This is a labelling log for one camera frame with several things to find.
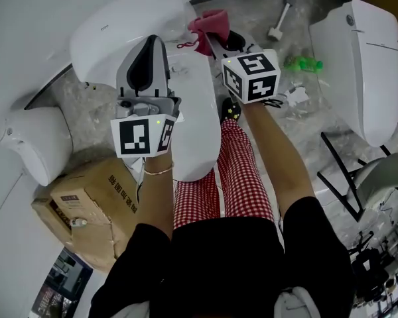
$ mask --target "black chair leg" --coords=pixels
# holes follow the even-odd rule
[[[333,192],[333,194],[340,200],[340,202],[342,203],[342,205],[348,210],[349,213],[351,213],[352,217],[358,222],[363,213],[363,207],[361,205],[360,200],[358,199],[357,196],[357,188],[356,185],[354,183],[354,181],[352,180],[350,173],[348,172],[348,170],[346,169],[343,161],[341,160],[341,158],[339,157],[339,154],[337,153],[337,151],[334,149],[334,147],[332,146],[332,143],[328,140],[327,136],[324,134],[324,132],[321,132],[321,137],[324,141],[324,143],[326,144],[327,148],[329,149],[330,153],[333,155],[333,158],[335,159],[336,163],[338,164],[340,170],[342,171],[342,174],[344,175],[351,191],[352,194],[354,195],[358,207],[360,208],[359,211],[356,211],[346,200],[346,197],[341,195],[339,193],[339,191],[337,189],[334,188],[334,186],[319,172],[317,173],[317,176],[321,179],[321,181],[328,187],[328,189],[330,191]]]
[[[357,161],[358,161],[358,164],[360,164],[361,166],[367,165],[367,162],[364,162],[364,161],[361,160],[361,159],[357,159]]]
[[[383,153],[385,153],[386,156],[391,155],[390,151],[386,148],[385,145],[380,146],[380,148],[382,149]]]
[[[340,203],[346,208],[346,210],[351,214],[351,216],[358,222],[360,221],[363,212],[362,209],[357,212],[350,203],[346,200],[345,196],[339,193],[339,191],[320,173],[317,172],[317,176],[320,180],[327,186],[327,188],[338,198]]]

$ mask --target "shoe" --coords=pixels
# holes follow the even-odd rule
[[[231,97],[227,97],[224,99],[221,107],[221,119],[220,122],[228,119],[233,119],[235,121],[239,121],[241,115],[241,108],[237,101],[233,101]]]

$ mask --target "black cable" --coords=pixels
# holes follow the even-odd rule
[[[389,198],[391,197],[391,195],[392,195],[392,193],[393,193],[394,191],[395,191],[395,190],[393,190],[393,191],[388,195],[387,199],[381,203],[381,207],[384,206],[384,205],[387,203],[387,201],[389,200]]]
[[[255,46],[255,44],[250,44],[250,45],[246,48],[246,53],[249,53],[249,49],[252,48],[252,47],[254,47],[254,46]]]
[[[139,202],[140,202],[140,199],[139,199],[139,192],[140,192],[140,189],[141,189],[141,186],[143,185],[143,182],[141,182],[140,184],[139,184],[139,186],[137,187],[137,194],[136,194],[136,196],[137,196],[137,204],[139,204]]]
[[[275,107],[277,109],[280,109],[281,105],[283,105],[283,102],[281,100],[277,100],[277,99],[265,99],[265,100],[261,100],[261,102],[265,106],[272,106],[272,107]]]
[[[389,212],[389,219],[391,219],[391,224],[393,225],[393,219],[392,219],[392,212],[393,212],[393,208],[392,207],[390,207],[390,208],[388,208],[388,209],[380,209],[380,211],[389,211],[389,210],[391,210],[391,212]]]

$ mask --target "marble floor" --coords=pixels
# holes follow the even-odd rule
[[[331,9],[339,7],[344,1],[297,0],[281,27],[283,37],[279,42],[271,42],[267,38],[267,32],[269,27],[277,24],[284,6],[283,0],[212,0],[199,3],[194,8],[198,15],[208,9],[226,9],[231,26],[249,32],[262,48],[275,49],[279,63],[283,66],[285,58],[289,55],[312,56],[308,26],[323,19]],[[210,60],[210,65],[216,94],[225,93],[217,65],[213,60]],[[359,223],[355,222],[316,177],[316,173],[321,171],[341,193],[345,194],[348,189],[333,157],[324,146],[320,133],[325,131],[328,134],[349,170],[359,167],[356,162],[358,158],[369,162],[382,157],[383,153],[378,148],[368,146],[335,116],[322,98],[315,74],[282,71],[279,93],[299,86],[305,88],[307,101],[291,107],[279,94],[277,99],[283,101],[283,105],[279,109],[268,106],[269,111],[305,161],[317,198],[340,240],[349,247],[356,241],[360,231],[373,230],[376,234],[371,243],[377,244],[391,230],[391,223],[398,220],[398,192],[393,192],[381,209],[369,209]],[[33,107],[59,105],[65,115],[74,141],[74,155],[66,170],[69,171],[82,162],[114,154],[109,122],[115,115],[116,97],[116,90],[106,85],[86,86],[80,83],[71,69],[56,80],[34,103]],[[269,194],[275,217],[279,220],[273,187],[256,144],[243,117],[239,123],[251,138],[259,173]],[[398,152],[398,128],[386,147],[391,152]]]

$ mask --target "toilet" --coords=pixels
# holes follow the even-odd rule
[[[371,146],[386,143],[398,124],[398,22],[360,0],[310,26],[323,96]]]
[[[71,134],[57,107],[8,114],[0,143],[21,156],[25,168],[42,186],[59,176],[72,153]]]
[[[182,99],[182,117],[172,133],[173,178],[186,182],[208,174],[221,143],[208,57],[195,52],[195,46],[177,48],[196,40],[187,30],[195,18],[187,0],[116,0],[88,18],[70,39],[78,79],[116,88],[117,70],[129,51],[151,34],[162,38],[170,68],[168,87]]]

